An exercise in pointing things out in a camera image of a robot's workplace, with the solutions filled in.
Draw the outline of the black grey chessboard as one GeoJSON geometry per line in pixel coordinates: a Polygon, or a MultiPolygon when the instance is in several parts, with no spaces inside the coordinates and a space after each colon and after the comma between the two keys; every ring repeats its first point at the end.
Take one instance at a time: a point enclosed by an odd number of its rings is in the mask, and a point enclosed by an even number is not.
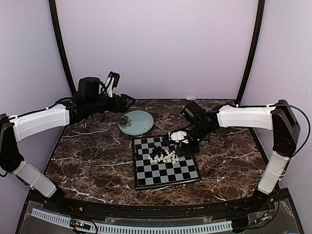
{"type": "Polygon", "coordinates": [[[166,136],[148,136],[132,140],[135,189],[137,191],[202,180],[193,155],[181,156],[175,164],[151,163],[148,159],[139,159],[134,155],[135,145],[143,143],[160,143],[162,146],[175,145],[176,150],[178,147],[177,143],[170,143],[166,136]]]}

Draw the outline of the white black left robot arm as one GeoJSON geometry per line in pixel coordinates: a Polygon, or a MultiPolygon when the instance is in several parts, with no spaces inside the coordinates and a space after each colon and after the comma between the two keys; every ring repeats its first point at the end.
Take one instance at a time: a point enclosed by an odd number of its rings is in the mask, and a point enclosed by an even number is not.
{"type": "Polygon", "coordinates": [[[69,208],[62,189],[25,160],[18,143],[42,132],[81,122],[93,114],[105,112],[125,113],[135,99],[126,94],[114,94],[119,74],[111,72],[102,82],[96,77],[79,80],[78,90],[72,97],[57,100],[52,106],[25,114],[0,116],[0,167],[2,177],[13,174],[49,200],[57,212],[69,208]]]}

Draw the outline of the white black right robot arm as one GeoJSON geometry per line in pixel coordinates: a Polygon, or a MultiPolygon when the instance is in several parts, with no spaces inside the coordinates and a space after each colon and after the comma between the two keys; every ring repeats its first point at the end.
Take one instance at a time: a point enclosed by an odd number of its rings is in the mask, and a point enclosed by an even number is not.
{"type": "Polygon", "coordinates": [[[192,101],[181,113],[190,126],[174,130],[169,139],[194,147],[219,128],[254,129],[268,158],[266,170],[257,186],[260,193],[249,200],[249,208],[258,212],[267,205],[266,195],[273,191],[296,154],[301,129],[294,108],[284,99],[266,105],[224,104],[210,109],[192,101]]]}

